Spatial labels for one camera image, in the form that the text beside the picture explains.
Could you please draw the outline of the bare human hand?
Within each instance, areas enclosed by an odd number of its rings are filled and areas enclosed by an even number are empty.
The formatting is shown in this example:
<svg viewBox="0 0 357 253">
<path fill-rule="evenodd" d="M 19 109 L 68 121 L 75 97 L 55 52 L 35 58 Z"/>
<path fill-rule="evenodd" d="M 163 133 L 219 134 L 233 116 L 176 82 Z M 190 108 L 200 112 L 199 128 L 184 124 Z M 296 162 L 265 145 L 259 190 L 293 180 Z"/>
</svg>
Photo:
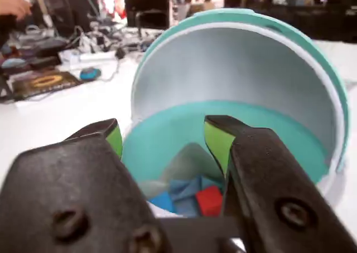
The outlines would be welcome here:
<svg viewBox="0 0 357 253">
<path fill-rule="evenodd" d="M 25 0 L 0 0 L 1 15 L 14 15 L 17 18 L 31 14 L 31 4 Z"/>
</svg>

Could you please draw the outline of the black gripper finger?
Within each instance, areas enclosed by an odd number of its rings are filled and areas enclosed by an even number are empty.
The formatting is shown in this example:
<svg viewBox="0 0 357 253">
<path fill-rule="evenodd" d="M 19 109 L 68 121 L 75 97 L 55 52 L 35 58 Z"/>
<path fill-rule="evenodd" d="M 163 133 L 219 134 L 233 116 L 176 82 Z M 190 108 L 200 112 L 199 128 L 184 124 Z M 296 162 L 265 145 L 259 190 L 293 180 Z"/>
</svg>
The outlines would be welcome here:
<svg viewBox="0 0 357 253">
<path fill-rule="evenodd" d="M 210 152 L 233 137 L 217 160 L 226 181 L 222 216 L 234 217 L 246 252 L 355 252 L 356 243 L 295 157 L 269 128 L 207 115 Z"/>
<path fill-rule="evenodd" d="M 19 154 L 1 189 L 1 251 L 170 252 L 121 144 L 107 119 Z"/>
</svg>

